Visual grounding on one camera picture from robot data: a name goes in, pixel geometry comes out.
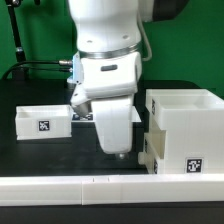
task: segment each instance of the white plastic container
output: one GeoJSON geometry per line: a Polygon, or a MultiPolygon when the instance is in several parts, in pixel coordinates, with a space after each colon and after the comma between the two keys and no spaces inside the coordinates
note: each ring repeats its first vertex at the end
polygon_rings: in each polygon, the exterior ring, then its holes
{"type": "Polygon", "coordinates": [[[144,162],[150,173],[224,172],[222,99],[207,90],[148,90],[146,107],[144,162]]]}
{"type": "Polygon", "coordinates": [[[17,140],[71,137],[69,105],[16,108],[17,140]]]}

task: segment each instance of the white edge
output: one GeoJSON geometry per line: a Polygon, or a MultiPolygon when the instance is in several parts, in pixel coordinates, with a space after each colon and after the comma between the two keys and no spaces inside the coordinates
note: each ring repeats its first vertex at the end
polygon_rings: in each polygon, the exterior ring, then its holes
{"type": "Polygon", "coordinates": [[[224,201],[224,174],[0,178],[0,206],[224,201]]]}

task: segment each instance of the black cable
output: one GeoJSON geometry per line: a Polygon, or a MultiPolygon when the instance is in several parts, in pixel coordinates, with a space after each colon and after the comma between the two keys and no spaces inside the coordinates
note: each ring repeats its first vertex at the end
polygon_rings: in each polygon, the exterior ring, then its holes
{"type": "Polygon", "coordinates": [[[36,68],[36,67],[23,67],[25,69],[32,69],[32,70],[40,70],[40,71],[52,71],[52,72],[71,72],[70,68],[36,68]]]}
{"type": "Polygon", "coordinates": [[[8,75],[10,74],[10,72],[12,70],[14,70],[14,68],[19,68],[19,66],[21,65],[25,65],[25,64],[42,64],[42,65],[59,65],[59,61],[22,61],[22,62],[18,62],[16,64],[14,64],[12,67],[10,67],[2,76],[2,80],[6,80],[8,78],[8,75]]]}

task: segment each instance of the cable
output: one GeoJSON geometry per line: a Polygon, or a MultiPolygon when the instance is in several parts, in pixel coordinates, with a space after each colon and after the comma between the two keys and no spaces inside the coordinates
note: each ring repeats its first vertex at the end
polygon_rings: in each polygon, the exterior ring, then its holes
{"type": "Polygon", "coordinates": [[[52,71],[52,72],[72,72],[72,68],[36,68],[36,67],[23,67],[25,69],[40,70],[40,71],[52,71]]]}
{"type": "Polygon", "coordinates": [[[22,62],[18,62],[16,64],[14,64],[12,67],[10,67],[2,76],[2,80],[6,80],[8,78],[8,75],[10,74],[10,72],[12,70],[14,70],[14,68],[18,68],[21,65],[25,65],[25,64],[45,64],[45,65],[49,65],[49,64],[55,64],[55,65],[60,65],[60,61],[22,61],[22,62]]]}
{"type": "Polygon", "coordinates": [[[142,34],[142,37],[143,37],[143,40],[144,40],[144,43],[145,43],[145,46],[146,46],[146,50],[147,50],[147,57],[142,58],[142,61],[149,61],[152,58],[152,49],[151,49],[148,37],[145,33],[145,29],[143,27],[142,19],[141,19],[141,16],[140,16],[139,12],[138,12],[138,26],[139,26],[140,32],[142,34]]]}

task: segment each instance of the green backdrop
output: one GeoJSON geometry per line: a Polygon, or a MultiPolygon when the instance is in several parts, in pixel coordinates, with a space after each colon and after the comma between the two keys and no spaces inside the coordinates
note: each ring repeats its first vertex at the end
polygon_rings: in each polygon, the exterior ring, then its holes
{"type": "MultiPolygon", "coordinates": [[[[16,9],[28,59],[71,58],[75,28],[65,0],[24,0],[16,9]]],[[[144,63],[144,79],[187,80],[224,96],[224,0],[190,0],[175,20],[145,24],[153,59],[144,63]]],[[[0,1],[0,74],[16,62],[5,1],[0,1]]],[[[65,78],[35,72],[32,77],[65,78]]]]}

